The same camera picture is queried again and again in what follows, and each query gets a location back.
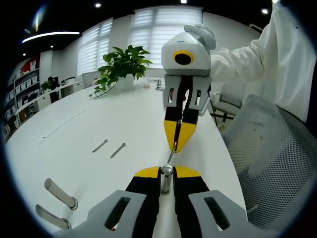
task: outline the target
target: window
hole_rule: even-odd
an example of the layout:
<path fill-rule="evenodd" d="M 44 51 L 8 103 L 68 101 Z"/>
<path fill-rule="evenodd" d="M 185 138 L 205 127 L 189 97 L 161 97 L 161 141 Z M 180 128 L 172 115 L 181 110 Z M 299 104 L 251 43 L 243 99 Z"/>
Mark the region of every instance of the window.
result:
<path fill-rule="evenodd" d="M 189 6 L 160 6 L 135 11 L 131 23 L 129 43 L 144 46 L 151 55 L 151 68 L 161 65 L 162 46 L 178 33 L 184 32 L 184 25 L 203 22 L 202 9 Z"/>
<path fill-rule="evenodd" d="M 108 53 L 111 26 L 112 19 L 109 19 L 83 33 L 78 53 L 78 76 L 97 71 L 105 64 L 103 55 Z"/>

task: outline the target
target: plant pot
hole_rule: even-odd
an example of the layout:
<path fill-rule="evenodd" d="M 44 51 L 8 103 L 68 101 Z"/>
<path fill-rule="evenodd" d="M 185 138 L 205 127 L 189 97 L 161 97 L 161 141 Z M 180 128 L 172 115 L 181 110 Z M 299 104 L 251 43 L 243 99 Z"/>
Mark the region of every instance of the plant pot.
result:
<path fill-rule="evenodd" d="M 128 74 L 125 78 L 119 77 L 117 82 L 117 89 L 119 90 L 131 90 L 134 85 L 134 77 L 132 74 Z"/>

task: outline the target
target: drawer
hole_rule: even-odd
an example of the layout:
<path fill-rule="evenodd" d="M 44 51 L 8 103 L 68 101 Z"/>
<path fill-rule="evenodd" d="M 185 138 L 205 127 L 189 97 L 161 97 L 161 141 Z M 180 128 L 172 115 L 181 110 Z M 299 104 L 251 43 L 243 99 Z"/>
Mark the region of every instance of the drawer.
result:
<path fill-rule="evenodd" d="M 30 87 L 32 85 L 32 79 L 26 81 L 26 87 Z"/>
<path fill-rule="evenodd" d="M 37 77 L 37 76 L 35 76 L 35 77 L 32 78 L 32 84 L 37 83 L 37 81 L 38 81 L 38 77 Z"/>
<path fill-rule="evenodd" d="M 82 90 L 82 89 L 84 89 L 84 84 L 83 84 L 83 82 L 79 82 L 79 83 L 75 83 L 75 84 L 73 84 L 73 92 L 74 93 L 76 93 L 76 92 L 78 92 L 78 91 L 80 91 L 80 90 Z"/>
<path fill-rule="evenodd" d="M 12 90 L 12 91 L 9 93 L 9 100 L 11 100 L 12 98 L 14 98 L 14 90 Z"/>
<path fill-rule="evenodd" d="M 50 104 L 51 104 L 51 98 L 49 94 L 38 99 L 39 110 L 43 110 Z"/>
<path fill-rule="evenodd" d="M 20 101 L 18 101 L 18 108 L 22 107 L 22 99 Z"/>
<path fill-rule="evenodd" d="M 15 93 L 18 94 L 21 91 L 20 85 L 15 88 Z"/>
<path fill-rule="evenodd" d="M 23 91 L 26 88 L 26 82 L 21 84 L 21 91 Z"/>

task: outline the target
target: chair backrest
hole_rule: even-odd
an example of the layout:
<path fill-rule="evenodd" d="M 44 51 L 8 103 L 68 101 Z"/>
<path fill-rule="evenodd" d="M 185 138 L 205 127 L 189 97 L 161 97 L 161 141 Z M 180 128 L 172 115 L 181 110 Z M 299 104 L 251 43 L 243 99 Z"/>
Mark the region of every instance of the chair backrest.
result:
<path fill-rule="evenodd" d="M 317 178 L 317 140 L 294 116 L 250 95 L 224 132 L 244 195 L 248 220 L 283 231 Z"/>
<path fill-rule="evenodd" d="M 220 93 L 220 102 L 228 103 L 240 108 L 243 104 L 245 84 L 240 82 L 231 82 L 223 85 Z"/>
<path fill-rule="evenodd" d="M 93 85 L 95 78 L 100 78 L 100 72 L 95 71 L 95 72 L 83 73 L 82 77 L 83 77 L 84 88 L 89 88 Z"/>

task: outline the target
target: metal peg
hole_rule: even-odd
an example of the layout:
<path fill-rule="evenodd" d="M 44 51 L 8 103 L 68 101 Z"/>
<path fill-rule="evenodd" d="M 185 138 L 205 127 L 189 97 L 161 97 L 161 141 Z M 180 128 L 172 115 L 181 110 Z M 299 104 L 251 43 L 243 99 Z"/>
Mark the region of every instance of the metal peg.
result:
<path fill-rule="evenodd" d="M 172 149 L 172 151 L 170 152 L 170 155 L 169 155 L 169 157 L 168 157 L 167 164 L 169 164 L 170 161 L 172 160 L 172 157 L 173 157 L 173 155 L 174 155 L 174 153 L 175 153 L 175 151 L 176 151 L 176 147 L 177 147 L 177 142 L 174 143 L 173 149 Z"/>
<path fill-rule="evenodd" d="M 101 145 L 99 145 L 96 149 L 93 150 L 93 153 L 95 153 L 97 150 L 99 150 L 104 144 L 106 144 L 108 142 L 108 140 L 104 140 L 103 143 L 101 143 Z"/>
<path fill-rule="evenodd" d="M 123 143 L 123 144 L 110 156 L 110 158 L 112 159 L 124 146 L 125 146 L 125 143 Z"/>
<path fill-rule="evenodd" d="M 173 167 L 171 165 L 164 165 L 162 167 L 161 175 L 161 187 L 160 192 L 162 195 L 167 195 L 170 193 L 170 184 L 173 177 Z"/>
<path fill-rule="evenodd" d="M 74 197 L 69 196 L 59 186 L 56 185 L 50 178 L 47 178 L 44 183 L 44 187 L 47 191 L 57 197 L 62 203 L 72 210 L 76 210 L 78 202 Z"/>
<path fill-rule="evenodd" d="M 48 210 L 41 207 L 39 204 L 36 204 L 35 211 L 36 211 L 36 214 L 38 214 L 38 216 L 40 218 L 42 218 L 43 220 L 45 220 L 45 221 L 63 229 L 63 230 L 71 229 L 71 224 L 67 219 L 59 218 L 59 217 L 53 215 Z"/>

